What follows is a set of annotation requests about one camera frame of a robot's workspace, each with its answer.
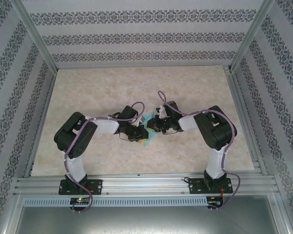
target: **damask pattern wall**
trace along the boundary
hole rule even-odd
[[[59,68],[229,65],[263,0],[24,0]]]
[[[293,0],[276,0],[235,71],[293,226]]]
[[[13,179],[24,176],[54,78],[11,2],[0,0],[0,220]]]

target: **marble floor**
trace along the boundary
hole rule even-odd
[[[151,114],[162,104],[158,90],[185,113],[218,105],[238,130],[226,169],[253,170],[222,66],[131,67],[58,71],[32,176],[65,174],[63,154],[53,137],[75,111],[107,116],[142,101],[145,114]],[[209,148],[199,130],[157,134],[147,146],[121,140],[118,135],[100,135],[92,138],[83,156],[89,175],[202,172]]]

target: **patterned wallpaper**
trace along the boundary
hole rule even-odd
[[[235,71],[293,226],[293,0],[277,0]]]
[[[54,79],[9,0],[0,0],[0,220],[23,177]]]
[[[24,0],[59,68],[229,65],[263,0]]]

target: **metal frame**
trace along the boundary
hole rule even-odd
[[[274,176],[262,175],[259,163],[256,159],[253,159],[253,164],[255,168],[254,171],[239,172],[241,176],[241,186],[236,195],[266,195],[269,199],[271,211],[279,233],[293,233]],[[95,196],[95,198],[99,199],[115,200],[118,198],[139,198],[143,200],[153,197],[155,199],[165,200],[165,198],[179,199],[182,197],[185,200],[191,200],[198,197],[203,199],[209,196],[209,194],[191,195],[188,190],[188,184],[183,181],[184,177],[204,176],[203,173],[89,176],[90,179],[99,178],[103,180],[102,195]],[[16,233],[22,208],[28,198],[47,199],[48,201],[52,201],[58,200],[60,197],[77,197],[58,194],[60,180],[63,178],[63,176],[33,176],[30,178],[17,179],[12,202],[1,233]],[[229,178],[231,178],[232,187],[235,189],[237,186],[237,178],[234,176],[229,176]],[[57,204],[57,202],[50,202],[48,206],[63,206]]]
[[[30,36],[32,37],[33,41],[37,45],[40,53],[42,54],[44,60],[48,64],[52,74],[56,74],[58,68],[55,64],[54,59],[51,56],[46,44],[44,43],[40,33],[38,32],[37,27],[35,26],[33,20],[31,19],[29,13],[27,12],[22,0],[11,0],[13,8],[18,13],[20,19],[22,20],[23,24],[25,25],[27,31],[29,32]]]
[[[246,33],[245,37],[243,38],[241,42],[241,45],[239,46],[237,52],[235,53],[233,57],[233,60],[230,64],[231,71],[235,71],[236,68],[239,66],[239,63],[241,59],[243,58],[248,46],[253,40],[257,30],[259,29],[260,25],[264,21],[264,18],[273,3],[274,3],[274,0],[264,0],[263,3],[261,4],[250,28],[248,29],[248,32]]]
[[[235,74],[230,72],[228,66],[223,67],[251,157],[258,160],[262,174],[268,175]]]
[[[31,152],[31,155],[29,156],[28,166],[27,166],[25,174],[24,174],[24,177],[27,177],[27,178],[30,177],[31,171],[32,171],[33,166],[34,166],[34,160],[35,160],[35,157],[36,157],[36,153],[37,153],[37,150],[38,150],[38,145],[39,145],[40,138],[41,138],[41,135],[42,135],[44,122],[45,122],[45,119],[47,117],[47,112],[48,112],[49,104],[50,104],[50,101],[51,101],[51,96],[52,96],[55,80],[56,80],[56,77],[52,80],[51,90],[50,90],[50,92],[48,94],[48,97],[46,99],[46,105],[44,107],[42,118],[41,118],[40,124],[38,126],[37,138],[35,139],[33,150]]]

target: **robotic arm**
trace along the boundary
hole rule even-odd
[[[163,134],[166,134],[170,128],[176,132],[198,128],[205,143],[210,147],[209,163],[204,171],[204,183],[210,191],[213,190],[222,184],[227,177],[222,170],[221,162],[225,148],[232,137],[229,123],[222,116],[208,111],[183,117],[182,114],[177,112],[178,107],[174,101],[167,102],[167,104],[156,109],[158,114],[148,121],[147,128]],[[218,106],[213,106],[209,110],[225,115]],[[233,127],[234,135],[236,136],[237,130],[235,126]]]
[[[142,121],[138,120],[137,125],[133,125],[128,121],[121,121],[126,119],[135,118],[138,112],[130,106],[126,106],[121,113],[115,113],[109,117],[94,118],[88,122],[84,129],[81,131],[76,143],[68,153],[67,168],[72,176],[78,183],[84,187],[87,184],[87,175],[84,170],[82,154],[86,150],[91,138],[99,134],[126,134],[128,141],[142,141],[148,139],[148,132],[144,128]],[[66,123],[57,131],[54,136],[58,149],[66,152],[76,137],[76,132],[80,130],[82,125],[90,117],[86,117],[79,112],[75,112]],[[72,190],[77,190],[80,193],[83,191],[71,179],[68,173],[65,179],[68,186]]]

